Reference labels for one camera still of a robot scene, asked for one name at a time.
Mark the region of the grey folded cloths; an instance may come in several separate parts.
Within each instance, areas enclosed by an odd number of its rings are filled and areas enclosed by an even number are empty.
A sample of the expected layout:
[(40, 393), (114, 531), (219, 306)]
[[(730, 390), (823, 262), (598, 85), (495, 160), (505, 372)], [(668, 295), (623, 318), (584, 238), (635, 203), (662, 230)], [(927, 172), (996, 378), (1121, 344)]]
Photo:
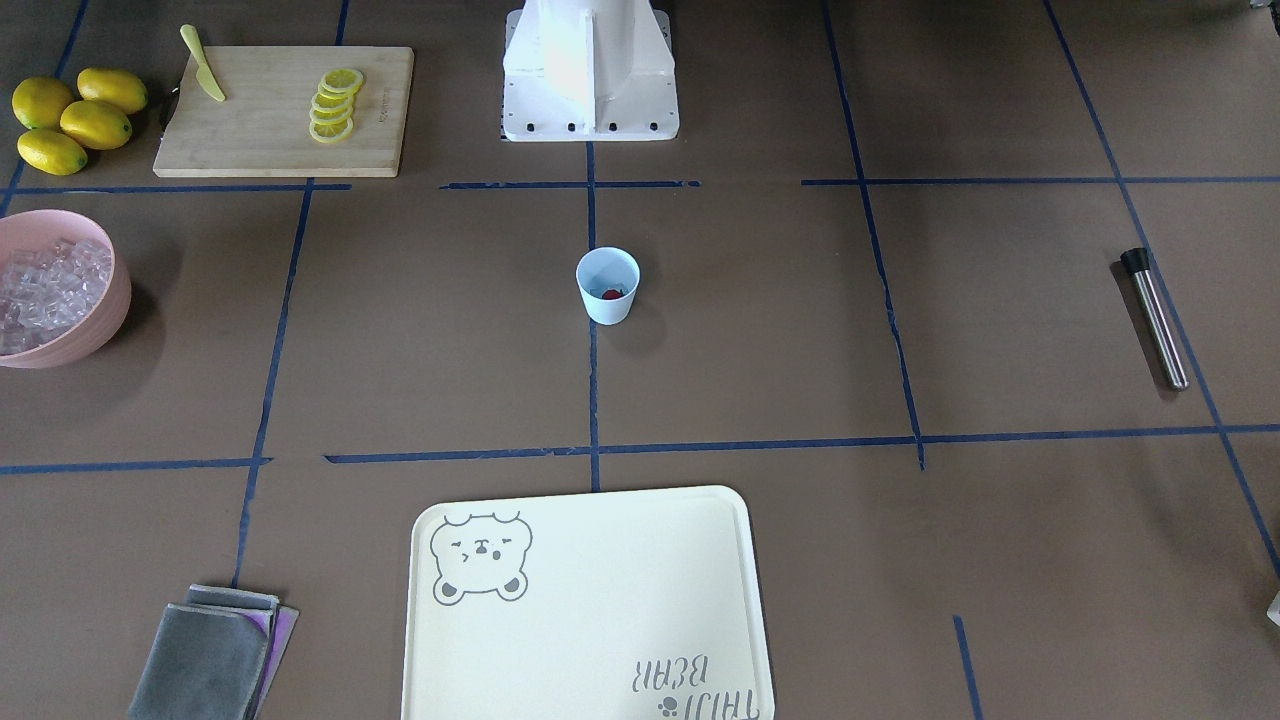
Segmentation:
[(192, 584), (169, 603), (131, 719), (257, 719), (298, 621), (275, 594)]

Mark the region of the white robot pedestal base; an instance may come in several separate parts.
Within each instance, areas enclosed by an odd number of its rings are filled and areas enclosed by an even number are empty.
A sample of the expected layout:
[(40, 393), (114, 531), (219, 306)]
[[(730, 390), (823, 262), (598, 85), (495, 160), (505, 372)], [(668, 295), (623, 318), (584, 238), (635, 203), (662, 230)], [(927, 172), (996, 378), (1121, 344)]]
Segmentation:
[(516, 143), (676, 138), (669, 15), (649, 1), (526, 1), (506, 17), (500, 136)]

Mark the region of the yellow lemon middle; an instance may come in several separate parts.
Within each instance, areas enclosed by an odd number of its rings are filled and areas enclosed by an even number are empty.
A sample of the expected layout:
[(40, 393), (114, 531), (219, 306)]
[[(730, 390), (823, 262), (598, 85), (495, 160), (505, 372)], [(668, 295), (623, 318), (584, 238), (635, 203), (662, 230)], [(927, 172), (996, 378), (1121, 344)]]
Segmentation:
[(96, 101), (79, 100), (61, 113), (59, 127), (76, 142), (93, 150), (114, 150), (128, 143), (133, 135), (129, 117), (118, 108)]

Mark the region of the light blue plastic cup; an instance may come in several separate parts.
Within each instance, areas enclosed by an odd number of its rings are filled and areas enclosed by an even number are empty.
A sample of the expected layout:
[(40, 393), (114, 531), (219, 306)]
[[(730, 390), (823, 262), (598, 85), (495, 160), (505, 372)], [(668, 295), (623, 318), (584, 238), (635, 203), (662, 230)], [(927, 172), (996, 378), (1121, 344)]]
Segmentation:
[(630, 314), (643, 273), (630, 252), (599, 247), (581, 256), (575, 279), (590, 319), (599, 325), (616, 325)]

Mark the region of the steel muddler black tip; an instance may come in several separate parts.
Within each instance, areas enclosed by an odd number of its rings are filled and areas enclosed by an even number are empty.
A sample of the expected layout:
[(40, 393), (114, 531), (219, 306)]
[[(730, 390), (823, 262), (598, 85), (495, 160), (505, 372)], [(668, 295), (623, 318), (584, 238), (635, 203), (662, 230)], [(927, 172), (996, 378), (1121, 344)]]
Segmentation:
[(1129, 249), (1121, 254), (1120, 263), (1135, 291), (1140, 315), (1149, 332), (1167, 386), (1172, 391), (1185, 391), (1190, 383), (1155, 283), (1149, 250), (1146, 247)]

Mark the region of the yellow lemon lower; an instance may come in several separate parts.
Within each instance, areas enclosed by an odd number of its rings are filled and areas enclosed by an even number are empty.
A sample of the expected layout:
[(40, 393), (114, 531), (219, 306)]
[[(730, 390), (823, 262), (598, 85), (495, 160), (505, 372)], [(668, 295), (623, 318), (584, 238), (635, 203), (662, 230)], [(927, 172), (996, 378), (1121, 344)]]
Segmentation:
[(27, 165), (50, 176), (73, 176), (88, 164), (86, 150), (54, 129), (28, 129), (15, 145)]

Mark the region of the wooden cutting board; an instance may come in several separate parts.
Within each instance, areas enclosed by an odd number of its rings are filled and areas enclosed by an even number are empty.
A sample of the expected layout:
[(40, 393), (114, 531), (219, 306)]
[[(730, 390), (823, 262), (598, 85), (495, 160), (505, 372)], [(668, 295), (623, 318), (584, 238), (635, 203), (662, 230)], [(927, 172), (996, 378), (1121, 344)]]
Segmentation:
[[(209, 97), (188, 60), (154, 161), (161, 178), (396, 177), (413, 78), (411, 47), (207, 46), (227, 100)], [(332, 69), (365, 74), (352, 136), (308, 133), (317, 85)]]

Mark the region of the pink bowl of ice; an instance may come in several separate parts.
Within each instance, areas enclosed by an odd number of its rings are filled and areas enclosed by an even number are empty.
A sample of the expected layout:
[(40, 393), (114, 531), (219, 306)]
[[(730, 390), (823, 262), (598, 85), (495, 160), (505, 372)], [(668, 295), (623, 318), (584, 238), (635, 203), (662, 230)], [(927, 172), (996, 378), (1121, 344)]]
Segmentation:
[(51, 368), (104, 346), (131, 305), (131, 277), (105, 229), (74, 211), (3, 218), (3, 365)]

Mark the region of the yellow lemon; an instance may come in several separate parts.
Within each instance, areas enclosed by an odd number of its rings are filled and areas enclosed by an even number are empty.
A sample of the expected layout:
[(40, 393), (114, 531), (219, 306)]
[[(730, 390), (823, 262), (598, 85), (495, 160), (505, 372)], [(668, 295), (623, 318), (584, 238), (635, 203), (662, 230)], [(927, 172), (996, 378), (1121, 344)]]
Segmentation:
[(73, 176), (88, 164), (86, 150), (54, 129), (28, 129), (15, 145), (27, 165), (50, 176)]
[(79, 100), (61, 113), (59, 127), (76, 142), (93, 150), (114, 150), (128, 143), (133, 135), (129, 117), (118, 108), (96, 101)]
[(58, 129), (61, 114), (76, 101), (68, 85), (55, 77), (36, 76), (19, 82), (12, 94), (12, 110), (27, 129)]
[(87, 67), (76, 77), (84, 100), (109, 104), (125, 115), (141, 113), (148, 105), (146, 83), (133, 72), (115, 67)]

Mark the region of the cream bear serving tray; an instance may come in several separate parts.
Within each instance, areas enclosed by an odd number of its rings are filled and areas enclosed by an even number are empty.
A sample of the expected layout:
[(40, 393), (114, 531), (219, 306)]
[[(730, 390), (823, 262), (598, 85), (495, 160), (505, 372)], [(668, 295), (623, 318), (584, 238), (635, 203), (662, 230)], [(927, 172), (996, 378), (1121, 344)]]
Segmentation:
[(439, 503), (410, 542), (403, 719), (773, 719), (724, 486)]

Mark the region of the lemon slices stack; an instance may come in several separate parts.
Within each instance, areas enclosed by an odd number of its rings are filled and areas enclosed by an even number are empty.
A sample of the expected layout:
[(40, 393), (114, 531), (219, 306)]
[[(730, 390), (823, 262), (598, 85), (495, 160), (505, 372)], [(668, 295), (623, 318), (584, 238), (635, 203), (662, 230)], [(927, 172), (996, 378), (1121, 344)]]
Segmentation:
[(338, 143), (355, 132), (355, 106), (365, 73), (353, 67), (326, 70), (310, 101), (308, 136), (317, 143)]

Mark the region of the yellow-green plastic knife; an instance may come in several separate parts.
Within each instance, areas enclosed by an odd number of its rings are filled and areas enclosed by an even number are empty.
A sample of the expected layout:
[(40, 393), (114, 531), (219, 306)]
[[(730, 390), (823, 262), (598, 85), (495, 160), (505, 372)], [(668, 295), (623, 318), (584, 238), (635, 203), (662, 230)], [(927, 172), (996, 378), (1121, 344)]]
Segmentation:
[(180, 37), (195, 61), (195, 78), (201, 90), (215, 102), (224, 102), (227, 94), (218, 82), (209, 61), (198, 29), (192, 24), (180, 27)]

